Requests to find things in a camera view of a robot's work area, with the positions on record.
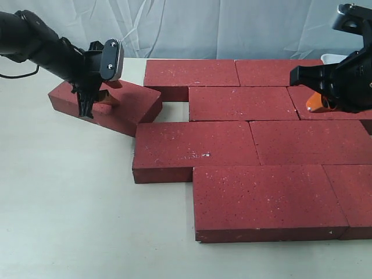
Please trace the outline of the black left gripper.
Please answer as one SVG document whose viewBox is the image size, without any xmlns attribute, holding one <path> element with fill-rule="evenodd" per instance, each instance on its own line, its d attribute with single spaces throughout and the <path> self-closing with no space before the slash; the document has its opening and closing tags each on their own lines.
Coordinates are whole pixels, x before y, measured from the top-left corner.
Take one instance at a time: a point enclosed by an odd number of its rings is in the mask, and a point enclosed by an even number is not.
<svg viewBox="0 0 372 279">
<path fill-rule="evenodd" d="M 93 41 L 87 50 L 76 47 L 65 37 L 55 40 L 57 75 L 73 86 L 71 93 L 76 94 L 79 117 L 93 118 L 95 103 L 119 106 L 119 100 L 100 87 L 102 80 L 110 88 L 122 87 L 119 80 L 123 62 L 124 48 L 116 38 L 107 40 L 104 45 Z"/>
</svg>

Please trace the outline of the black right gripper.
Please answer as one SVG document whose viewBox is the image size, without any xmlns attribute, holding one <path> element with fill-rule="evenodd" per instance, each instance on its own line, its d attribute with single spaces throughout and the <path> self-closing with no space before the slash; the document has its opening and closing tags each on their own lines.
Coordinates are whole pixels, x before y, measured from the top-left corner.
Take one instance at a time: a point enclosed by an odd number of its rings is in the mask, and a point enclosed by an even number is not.
<svg viewBox="0 0 372 279">
<path fill-rule="evenodd" d="M 354 3 L 339 4 L 332 29 L 361 35 L 363 48 L 338 65 L 296 66 L 290 71 L 290 86 L 304 85 L 314 91 L 306 101 L 309 112 L 371 110 L 371 26 L 364 26 L 370 21 L 371 9 Z"/>
</svg>

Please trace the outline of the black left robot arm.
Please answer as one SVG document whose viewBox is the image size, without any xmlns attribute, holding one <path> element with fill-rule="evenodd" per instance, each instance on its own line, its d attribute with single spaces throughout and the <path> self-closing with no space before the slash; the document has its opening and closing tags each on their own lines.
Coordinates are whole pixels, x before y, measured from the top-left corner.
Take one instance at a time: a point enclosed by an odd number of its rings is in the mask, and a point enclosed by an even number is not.
<svg viewBox="0 0 372 279">
<path fill-rule="evenodd" d="M 60 37 L 35 13 L 18 10 L 1 12 L 1 56 L 16 63 L 30 60 L 71 85 L 76 95 L 78 115 L 92 118 L 96 103 L 119 105 L 119 100 L 108 90 L 121 88 L 124 48 L 116 38 L 90 43 L 87 50 Z"/>
</svg>

